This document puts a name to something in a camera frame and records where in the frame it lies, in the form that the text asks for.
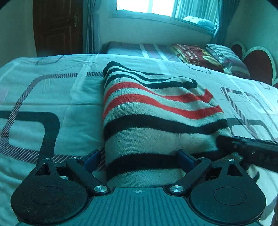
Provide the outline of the striped knit sweater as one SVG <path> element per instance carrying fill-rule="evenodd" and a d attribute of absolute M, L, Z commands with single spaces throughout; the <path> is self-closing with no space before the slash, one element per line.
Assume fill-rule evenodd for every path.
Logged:
<path fill-rule="evenodd" d="M 109 62 L 104 73 L 103 136 L 109 187 L 170 185 L 184 176 L 176 152 L 222 161 L 216 138 L 231 136 L 209 86 L 225 74 L 197 66 L 146 72 Z"/>

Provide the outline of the patterned white bed sheet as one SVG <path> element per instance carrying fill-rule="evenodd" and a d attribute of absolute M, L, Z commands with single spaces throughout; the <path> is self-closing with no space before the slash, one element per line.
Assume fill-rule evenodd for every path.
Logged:
<path fill-rule="evenodd" d="M 65 163 L 102 150 L 97 177 L 107 182 L 103 136 L 104 73 L 109 62 L 146 72 L 182 73 L 182 62 L 113 54 L 15 59 L 1 68 L 1 225 L 18 220 L 10 199 L 45 158 Z M 277 141 L 277 89 L 225 74 L 209 86 L 231 136 Z"/>

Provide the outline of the red heart-shaped headboard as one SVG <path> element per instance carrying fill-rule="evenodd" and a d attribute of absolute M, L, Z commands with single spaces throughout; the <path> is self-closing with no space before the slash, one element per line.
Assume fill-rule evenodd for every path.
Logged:
<path fill-rule="evenodd" d="M 235 41 L 230 48 L 248 68 L 251 80 L 277 88 L 277 66 L 274 57 L 265 47 L 256 46 L 246 50 L 243 43 Z"/>

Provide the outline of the striped grey pillow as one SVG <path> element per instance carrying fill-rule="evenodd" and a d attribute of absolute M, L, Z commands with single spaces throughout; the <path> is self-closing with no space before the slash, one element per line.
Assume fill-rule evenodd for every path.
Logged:
<path fill-rule="evenodd" d="M 222 65 L 226 74 L 250 78 L 248 68 L 232 49 L 218 44 L 206 44 L 206 50 Z"/>

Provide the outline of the dark red patterned pillow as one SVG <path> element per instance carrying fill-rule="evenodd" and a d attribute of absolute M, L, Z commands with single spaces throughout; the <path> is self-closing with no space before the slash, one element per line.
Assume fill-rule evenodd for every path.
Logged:
<path fill-rule="evenodd" d="M 184 63 L 224 73 L 223 66 L 203 48 L 186 44 L 173 44 L 168 49 Z"/>

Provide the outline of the left teal curtain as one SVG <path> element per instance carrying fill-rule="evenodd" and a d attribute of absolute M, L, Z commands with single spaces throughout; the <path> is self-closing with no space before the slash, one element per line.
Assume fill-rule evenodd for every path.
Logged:
<path fill-rule="evenodd" d="M 83 52 L 85 54 L 101 51 L 99 9 L 101 1 L 83 1 Z"/>

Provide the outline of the teal curtain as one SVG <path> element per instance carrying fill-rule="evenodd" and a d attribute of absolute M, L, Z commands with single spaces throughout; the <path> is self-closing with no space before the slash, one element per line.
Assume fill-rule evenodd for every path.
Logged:
<path fill-rule="evenodd" d="M 85 54 L 101 51 L 99 9 L 101 1 L 83 1 L 83 52 Z"/>
<path fill-rule="evenodd" d="M 211 39 L 212 44 L 223 45 L 227 35 L 227 29 L 235 15 L 240 0 L 218 1 L 216 30 Z"/>

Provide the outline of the dark wooden door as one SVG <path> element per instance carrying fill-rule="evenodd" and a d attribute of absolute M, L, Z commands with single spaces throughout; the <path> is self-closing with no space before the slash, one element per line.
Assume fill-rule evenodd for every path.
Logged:
<path fill-rule="evenodd" d="M 83 53 L 83 1 L 33 1 L 38 57 Z"/>

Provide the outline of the folded blanket on sill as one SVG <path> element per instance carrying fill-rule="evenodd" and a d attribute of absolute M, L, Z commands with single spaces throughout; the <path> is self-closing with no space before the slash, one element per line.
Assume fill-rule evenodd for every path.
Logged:
<path fill-rule="evenodd" d="M 214 28 L 215 28 L 215 24 L 212 21 L 207 20 L 207 19 L 202 19 L 202 18 L 198 18 L 198 17 L 194 17 L 194 16 L 186 16 L 183 18 L 183 20 L 195 23 L 197 25 L 200 25 L 201 27 L 205 27 L 208 29 L 214 30 Z"/>

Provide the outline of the right teal curtain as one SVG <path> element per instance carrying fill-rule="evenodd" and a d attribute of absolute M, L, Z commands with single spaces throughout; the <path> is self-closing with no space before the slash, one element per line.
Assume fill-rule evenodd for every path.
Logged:
<path fill-rule="evenodd" d="M 211 39 L 212 44 L 223 45 L 227 35 L 227 29 L 235 15 L 240 0 L 218 1 L 216 30 Z"/>

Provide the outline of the bright window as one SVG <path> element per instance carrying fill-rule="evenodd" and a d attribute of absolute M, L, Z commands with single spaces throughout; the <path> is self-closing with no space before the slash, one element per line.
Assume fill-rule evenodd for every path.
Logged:
<path fill-rule="evenodd" d="M 111 1 L 111 16 L 136 18 L 190 27 L 213 33 L 216 30 L 218 1 Z M 186 16 L 207 19 L 215 24 L 214 30 L 183 20 Z"/>

